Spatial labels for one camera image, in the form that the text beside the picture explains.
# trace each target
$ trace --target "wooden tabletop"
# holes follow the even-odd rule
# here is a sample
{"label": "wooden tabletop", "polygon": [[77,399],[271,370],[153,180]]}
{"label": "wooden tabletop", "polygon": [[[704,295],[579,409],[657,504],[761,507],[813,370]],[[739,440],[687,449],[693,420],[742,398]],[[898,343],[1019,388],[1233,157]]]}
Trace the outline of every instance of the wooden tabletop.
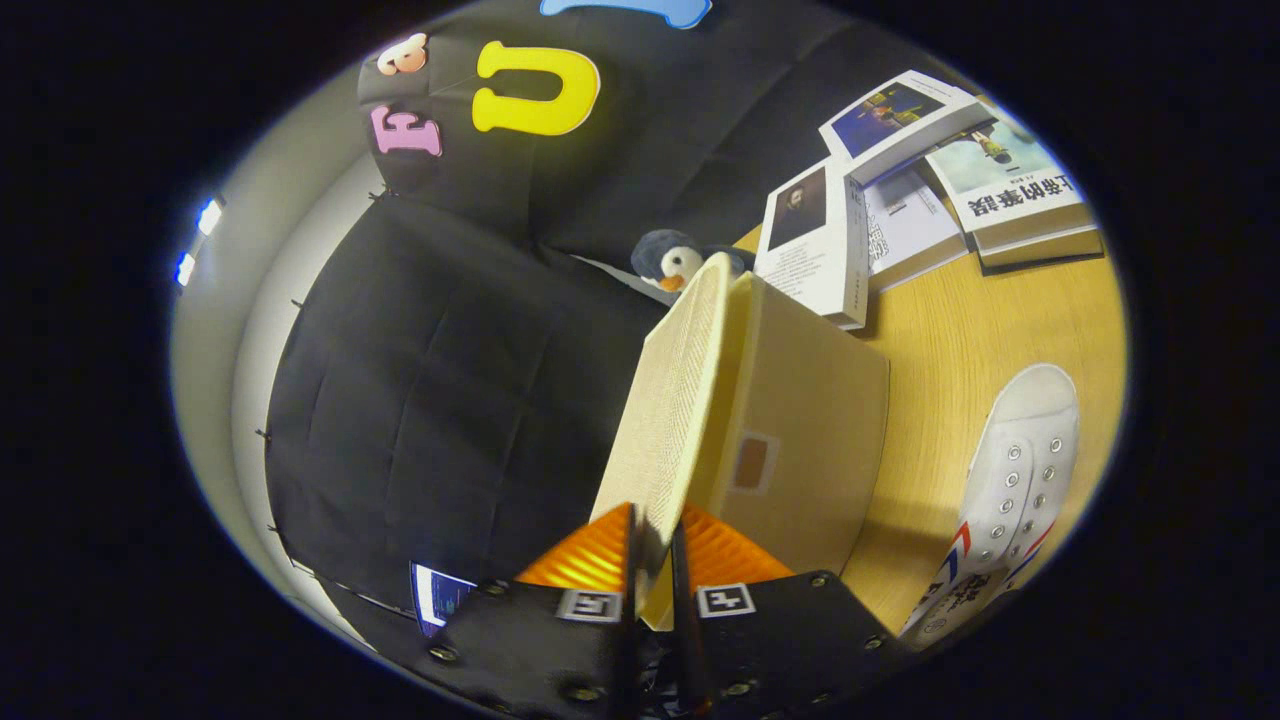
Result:
{"label": "wooden tabletop", "polygon": [[[755,250],[760,229],[736,245]],[[842,578],[897,630],[951,544],[966,469],[996,395],[1053,363],[1075,382],[1080,442],[1066,505],[1028,578],[1052,559],[1106,469],[1125,395],[1128,341],[1110,258],[983,277],[969,254],[872,297],[858,337],[890,361],[879,477]]]}

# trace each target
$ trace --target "black fabric backdrop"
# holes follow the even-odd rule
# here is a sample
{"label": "black fabric backdrop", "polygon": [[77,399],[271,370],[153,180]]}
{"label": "black fabric backdrop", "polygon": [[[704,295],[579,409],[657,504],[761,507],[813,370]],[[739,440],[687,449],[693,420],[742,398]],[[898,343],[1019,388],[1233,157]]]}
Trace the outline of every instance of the black fabric backdrop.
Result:
{"label": "black fabric backdrop", "polygon": [[[383,76],[371,54],[358,101],[433,119],[443,155],[379,152],[369,126],[392,192],[300,313],[266,450],[291,556],[404,609],[411,561],[509,578],[588,518],[663,307],[567,254],[630,269],[657,227],[731,243],[771,190],[827,155],[817,127],[854,99],[908,69],[964,83],[808,3],[735,3],[680,32],[655,15],[490,0],[416,31],[430,36],[426,68]],[[548,73],[479,78],[492,40],[591,58],[590,118],[558,137],[476,131],[480,87],[559,91]]]}

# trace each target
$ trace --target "penguin plush toy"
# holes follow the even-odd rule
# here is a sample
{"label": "penguin plush toy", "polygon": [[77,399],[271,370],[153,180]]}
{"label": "penguin plush toy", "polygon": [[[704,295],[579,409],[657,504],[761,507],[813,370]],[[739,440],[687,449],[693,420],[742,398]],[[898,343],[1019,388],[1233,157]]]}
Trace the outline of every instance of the penguin plush toy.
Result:
{"label": "penguin plush toy", "polygon": [[667,292],[680,292],[717,252],[730,256],[735,277],[755,266],[754,252],[727,245],[698,245],[694,238],[672,229],[644,233],[631,251],[631,266],[644,282]]}

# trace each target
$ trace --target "portrait on book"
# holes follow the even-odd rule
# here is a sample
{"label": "portrait on book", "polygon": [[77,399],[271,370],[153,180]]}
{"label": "portrait on book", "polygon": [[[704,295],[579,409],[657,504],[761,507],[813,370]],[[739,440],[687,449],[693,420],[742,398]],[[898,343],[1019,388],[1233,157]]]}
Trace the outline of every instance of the portrait on book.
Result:
{"label": "portrait on book", "polygon": [[827,169],[818,168],[785,187],[774,199],[769,250],[827,223]]}

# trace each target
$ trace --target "stack of books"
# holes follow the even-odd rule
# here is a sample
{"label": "stack of books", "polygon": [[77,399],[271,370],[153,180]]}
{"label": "stack of books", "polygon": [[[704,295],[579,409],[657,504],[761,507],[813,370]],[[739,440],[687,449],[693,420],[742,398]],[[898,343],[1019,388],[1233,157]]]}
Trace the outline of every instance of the stack of books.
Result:
{"label": "stack of books", "polygon": [[864,327],[869,293],[970,246],[987,266],[1102,252],[1075,182],[1007,113],[959,87],[910,70],[818,132],[829,155],[769,193],[755,273],[842,329]]}
{"label": "stack of books", "polygon": [[964,238],[915,173],[947,138],[991,124],[964,90],[910,70],[823,123],[831,152],[769,193],[755,273],[842,329],[867,299],[959,255]]}

